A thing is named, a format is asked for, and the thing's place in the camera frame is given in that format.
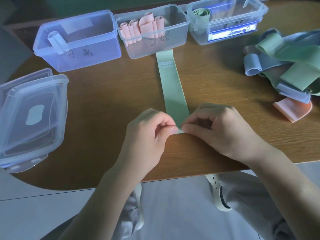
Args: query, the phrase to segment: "plastic box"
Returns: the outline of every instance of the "plastic box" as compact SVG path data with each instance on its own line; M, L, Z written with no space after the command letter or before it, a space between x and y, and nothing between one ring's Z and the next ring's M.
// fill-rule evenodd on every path
M154 17L163 16L165 18L164 29L138 36L142 37L142 40L130 44L129 46L125 45L128 55L131 59L137 59L143 56L148 56L158 51L172 49L174 47L181 46L186 43L188 25L190 21L187 18L186 14L175 4L157 7L150 10L116 14L114 18L117 24L117 29L120 38L123 41L132 41L134 39L137 39L137 37L130 39L122 37L119 30L120 24L124 22L129 23L130 20L133 19L139 20L147 12L153 12ZM164 31L164 36L158 37L156 39L150 39L146 37L150 34L159 33L160 31Z
M187 5L189 32L200 45L246 35L257 30L268 7L258 0L200 0ZM209 22L199 19L194 10L210 11Z
M68 82L46 68L0 86L0 167L24 171L61 145Z
M33 51L58 72L117 59L121 50L114 16L103 10L42 24Z

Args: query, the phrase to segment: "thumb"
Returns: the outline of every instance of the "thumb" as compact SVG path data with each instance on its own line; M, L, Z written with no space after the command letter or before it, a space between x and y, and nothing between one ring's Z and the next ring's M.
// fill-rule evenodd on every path
M176 126L173 126L173 125L166 126L166 127L162 128L161 130L159 130L159 132L157 134L157 139L160 143L165 144L168 137L170 135L173 135L174 133L177 133L178 130L179 129Z
M182 130L186 133L199 137L209 145L211 144L212 137L214 136L212 130L206 129L197 124L191 124L191 123L184 124L182 126Z

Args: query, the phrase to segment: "forearm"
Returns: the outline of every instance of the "forearm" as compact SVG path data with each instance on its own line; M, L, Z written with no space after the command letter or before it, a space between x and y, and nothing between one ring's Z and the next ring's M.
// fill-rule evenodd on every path
M112 167L59 240L111 239L122 208L138 183L129 167Z
M295 236L315 239L320 228L319 188L275 148L249 167L266 186Z

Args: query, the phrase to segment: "person's left hand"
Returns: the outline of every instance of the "person's left hand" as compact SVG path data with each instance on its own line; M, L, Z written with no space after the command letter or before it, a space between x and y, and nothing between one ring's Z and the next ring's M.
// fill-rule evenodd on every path
M117 164L129 166L142 180L153 169L165 150L167 138L178 132L170 115L147 109L128 124Z

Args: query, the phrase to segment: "person's leg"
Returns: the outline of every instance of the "person's leg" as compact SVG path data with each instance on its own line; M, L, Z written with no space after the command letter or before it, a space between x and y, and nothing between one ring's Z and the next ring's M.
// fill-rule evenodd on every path
M264 240L295 239L257 177L238 171L216 174L216 179L222 186L223 203L237 211Z
M120 240L122 238L130 237L136 230L139 230L144 223L143 211L140 206L140 196L142 192L142 184L139 183L130 194L127 199L122 212L120 214L119 220L115 227L112 240ZM41 240L58 240L62 233L67 229L73 219L70 218L65 221L54 230L46 234Z

